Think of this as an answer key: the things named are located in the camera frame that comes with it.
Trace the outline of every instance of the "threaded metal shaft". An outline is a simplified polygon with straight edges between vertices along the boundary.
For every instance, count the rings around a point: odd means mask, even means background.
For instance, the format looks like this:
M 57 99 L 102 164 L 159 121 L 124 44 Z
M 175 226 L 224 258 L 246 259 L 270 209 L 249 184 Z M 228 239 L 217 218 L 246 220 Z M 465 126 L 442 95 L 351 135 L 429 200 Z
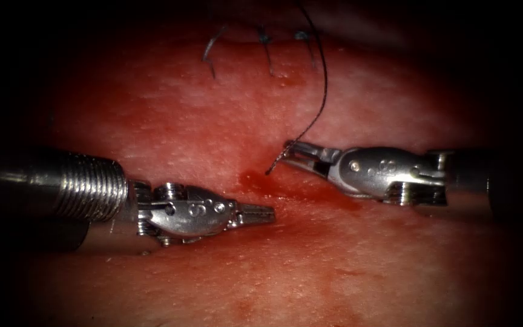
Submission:
M 61 158 L 54 215 L 92 222 L 110 220 L 122 208 L 127 194 L 127 179 L 117 162 L 68 153 Z

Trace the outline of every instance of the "red blood stain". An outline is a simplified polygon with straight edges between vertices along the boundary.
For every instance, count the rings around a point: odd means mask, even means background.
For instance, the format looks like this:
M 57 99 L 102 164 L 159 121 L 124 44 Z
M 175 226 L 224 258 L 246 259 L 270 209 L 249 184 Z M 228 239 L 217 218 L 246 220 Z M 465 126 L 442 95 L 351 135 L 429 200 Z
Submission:
M 300 202 L 327 203 L 345 210 L 360 210 L 363 205 L 341 193 L 325 180 L 316 186 L 305 187 L 288 184 L 266 176 L 260 171 L 246 170 L 239 175 L 241 191 L 249 191 L 260 196 L 282 197 Z

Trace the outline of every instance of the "silver metal surface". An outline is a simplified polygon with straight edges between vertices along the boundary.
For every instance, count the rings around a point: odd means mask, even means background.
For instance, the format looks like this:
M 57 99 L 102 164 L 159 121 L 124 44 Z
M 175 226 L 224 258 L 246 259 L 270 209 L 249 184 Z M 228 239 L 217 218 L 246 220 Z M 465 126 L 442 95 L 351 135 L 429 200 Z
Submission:
M 396 205 L 432 203 L 444 186 L 444 172 L 431 160 L 397 148 L 343 151 L 299 142 L 283 161 L 327 179 L 350 197 Z
M 283 162 L 325 178 L 350 197 L 414 206 L 428 216 L 493 215 L 489 151 L 433 150 L 420 156 L 397 148 L 342 151 L 300 142 Z
M 490 201 L 492 155 L 478 150 L 433 150 L 426 154 L 445 174 L 445 187 L 436 204 L 420 205 L 419 213 L 438 217 L 493 218 Z
M 124 171 L 114 160 L 45 148 L 0 151 L 2 213 L 108 221 L 124 205 L 127 191 Z
M 274 221 L 269 206 L 239 203 L 192 185 L 166 183 L 155 189 L 153 200 L 139 203 L 139 234 L 155 235 L 163 246 Z

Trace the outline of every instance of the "black suture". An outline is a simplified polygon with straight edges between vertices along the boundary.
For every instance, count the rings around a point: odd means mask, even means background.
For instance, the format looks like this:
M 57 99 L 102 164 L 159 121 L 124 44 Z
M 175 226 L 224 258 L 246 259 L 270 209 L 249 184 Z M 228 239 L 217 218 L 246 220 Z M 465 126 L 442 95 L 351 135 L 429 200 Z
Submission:
M 306 12 L 306 9 L 302 6 L 300 1 L 296 1 L 296 4 L 300 8 L 300 11 L 302 11 L 302 14 L 304 17 L 306 17 L 306 20 L 308 21 L 308 24 L 310 25 L 310 28 L 312 29 L 312 33 L 314 34 L 314 37 L 316 38 L 316 43 L 318 44 L 318 51 L 320 51 L 320 58 L 322 59 L 322 68 L 324 70 L 324 96 L 322 97 L 322 104 L 320 105 L 320 109 L 318 110 L 318 113 L 314 117 L 314 119 L 310 122 L 308 127 L 306 127 L 298 137 L 296 137 L 288 146 L 282 150 L 282 152 L 275 158 L 272 165 L 266 170 L 266 175 L 269 175 L 274 170 L 275 166 L 278 164 L 278 161 L 280 161 L 283 157 L 285 157 L 286 153 L 298 142 L 310 128 L 316 123 L 320 115 L 322 115 L 322 111 L 324 111 L 324 106 L 326 105 L 326 95 L 328 93 L 328 73 L 326 69 L 326 58 L 324 57 L 324 49 L 322 49 L 322 42 L 320 42 L 320 36 L 318 35 L 318 31 L 316 30 L 316 27 L 314 27 L 314 23 L 312 22 L 312 19 Z

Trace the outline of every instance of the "metal screw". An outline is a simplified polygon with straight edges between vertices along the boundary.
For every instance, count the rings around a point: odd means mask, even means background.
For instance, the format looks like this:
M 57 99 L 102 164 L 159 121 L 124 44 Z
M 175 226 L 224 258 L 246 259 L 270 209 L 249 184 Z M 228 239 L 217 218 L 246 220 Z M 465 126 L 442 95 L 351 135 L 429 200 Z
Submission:
M 350 167 L 350 170 L 352 171 L 359 171 L 360 170 L 360 164 L 358 163 L 358 160 L 353 160 L 348 164 L 348 167 Z
M 225 205 L 221 202 L 215 203 L 215 206 L 213 208 L 217 213 L 223 213 L 225 211 Z

